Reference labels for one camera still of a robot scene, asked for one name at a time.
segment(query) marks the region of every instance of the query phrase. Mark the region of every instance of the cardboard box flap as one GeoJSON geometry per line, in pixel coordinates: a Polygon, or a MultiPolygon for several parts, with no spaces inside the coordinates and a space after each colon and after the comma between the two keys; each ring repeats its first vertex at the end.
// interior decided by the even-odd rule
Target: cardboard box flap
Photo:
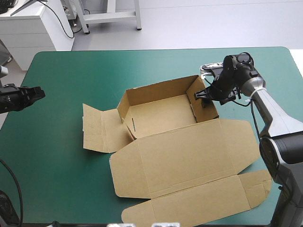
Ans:
{"type": "Polygon", "coordinates": [[[110,157],[110,169],[116,195],[119,197],[149,198],[150,192],[137,140],[117,153],[110,157]]]}
{"type": "MultiPolygon", "coordinates": [[[[266,182],[268,187],[271,184],[266,170],[249,173],[243,178],[247,181],[256,179],[256,185],[266,182]]],[[[250,210],[246,186],[247,183],[243,185],[238,175],[226,177],[129,207],[123,211],[122,220],[124,223],[135,223],[137,227],[164,221],[179,222],[182,227],[197,226],[250,210]]],[[[258,189],[251,190],[250,194],[250,197],[263,198],[254,206],[265,199],[258,189]]]]}
{"type": "Polygon", "coordinates": [[[260,205],[271,189],[271,176],[267,170],[239,175],[250,208],[260,205]]]}
{"type": "MultiPolygon", "coordinates": [[[[235,122],[244,136],[249,134],[245,132],[251,130],[249,124],[235,122]]],[[[242,163],[239,159],[249,156],[242,163],[248,166],[259,156],[258,147],[253,146],[254,137],[243,140],[237,133],[228,135],[236,141],[231,147],[225,142],[225,127],[230,128],[230,124],[215,119],[140,138],[125,146],[110,159],[116,194],[158,198],[237,174],[241,168],[235,165],[242,163]]]]}
{"type": "Polygon", "coordinates": [[[100,111],[83,104],[83,148],[112,153],[133,141],[117,109],[100,111]]]}
{"type": "Polygon", "coordinates": [[[247,121],[220,119],[220,122],[223,133],[221,139],[225,140],[238,174],[260,157],[253,129],[247,121]]]}

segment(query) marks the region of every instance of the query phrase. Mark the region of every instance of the black cable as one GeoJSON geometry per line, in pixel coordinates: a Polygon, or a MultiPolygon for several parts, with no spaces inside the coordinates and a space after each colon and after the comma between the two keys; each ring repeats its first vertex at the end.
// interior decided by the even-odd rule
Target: black cable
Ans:
{"type": "Polygon", "coordinates": [[[45,5],[46,7],[48,7],[48,8],[55,14],[55,16],[57,17],[57,19],[58,19],[58,21],[59,21],[59,23],[60,23],[60,25],[61,25],[61,27],[62,27],[62,29],[63,29],[63,31],[64,31],[64,33],[66,34],[67,37],[69,37],[70,39],[73,39],[73,38],[75,37],[75,34],[74,34],[74,33],[72,33],[72,36],[69,36],[69,35],[66,33],[66,30],[64,29],[61,20],[59,19],[58,15],[55,13],[55,11],[54,11],[52,8],[50,8],[48,5],[46,5],[44,2],[42,2],[42,1],[40,1],[40,0],[36,0],[36,1],[38,1],[38,2],[40,2],[41,4],[45,5]]]}
{"type": "Polygon", "coordinates": [[[206,78],[204,78],[205,81],[212,87],[214,87],[215,89],[217,89],[218,91],[222,92],[222,90],[220,90],[219,88],[217,88],[215,85],[213,85],[211,82],[209,82],[206,78]]]}
{"type": "Polygon", "coordinates": [[[74,34],[76,34],[76,33],[78,33],[79,31],[81,31],[82,30],[82,28],[80,28],[78,31],[76,31],[76,32],[73,32],[74,34]]]}
{"type": "Polygon", "coordinates": [[[232,100],[232,102],[234,102],[234,103],[237,104],[237,105],[244,106],[244,107],[249,106],[250,103],[251,103],[251,101],[250,101],[249,103],[247,103],[246,105],[244,105],[244,104],[238,103],[238,102],[236,102],[236,101],[234,101],[234,100],[232,100]]]}
{"type": "Polygon", "coordinates": [[[19,194],[19,201],[20,201],[20,223],[19,223],[19,227],[22,227],[22,224],[23,224],[23,200],[22,200],[22,193],[21,193],[20,185],[18,183],[18,180],[17,180],[15,174],[10,169],[10,167],[2,159],[0,159],[0,162],[8,170],[8,172],[10,173],[10,175],[12,176],[12,178],[15,181],[15,184],[16,184],[16,187],[17,187],[17,190],[18,190],[18,194],[19,194]]]}

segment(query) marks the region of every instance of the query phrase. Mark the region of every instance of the white floor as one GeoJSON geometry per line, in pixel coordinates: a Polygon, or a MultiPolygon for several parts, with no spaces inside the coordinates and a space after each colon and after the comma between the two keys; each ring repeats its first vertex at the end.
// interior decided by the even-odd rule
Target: white floor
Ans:
{"type": "MultiPolygon", "coordinates": [[[[83,0],[91,13],[106,9],[83,0]]],[[[73,51],[285,46],[303,75],[303,0],[141,0],[142,31],[135,21],[90,25],[76,34],[73,51]]],[[[117,0],[117,10],[133,0],[117,0]]],[[[7,65],[3,84],[20,85],[25,72],[7,65]]],[[[0,114],[0,127],[6,118],[0,114]]]]}

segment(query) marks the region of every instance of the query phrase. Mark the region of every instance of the green tabletop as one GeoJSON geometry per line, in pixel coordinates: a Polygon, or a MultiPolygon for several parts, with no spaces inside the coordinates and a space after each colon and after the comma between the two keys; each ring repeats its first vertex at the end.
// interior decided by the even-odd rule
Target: green tabletop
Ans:
{"type": "MultiPolygon", "coordinates": [[[[226,55],[240,52],[251,53],[269,93],[292,117],[303,121],[303,80],[283,47],[37,54],[23,86],[41,86],[46,97],[22,112],[9,113],[0,130],[0,157],[20,181],[24,221],[121,221],[123,209],[143,200],[117,197],[110,154],[82,148],[82,103],[100,110],[116,108],[127,88],[198,74],[201,64],[221,62],[226,55]]],[[[216,106],[221,118],[252,123],[249,107],[234,103],[216,106]]],[[[264,168],[260,159],[245,171],[264,168]]],[[[18,211],[17,190],[3,167],[0,189],[18,211]]],[[[259,207],[212,224],[267,224],[278,194],[277,185],[273,185],[259,207]]]]}

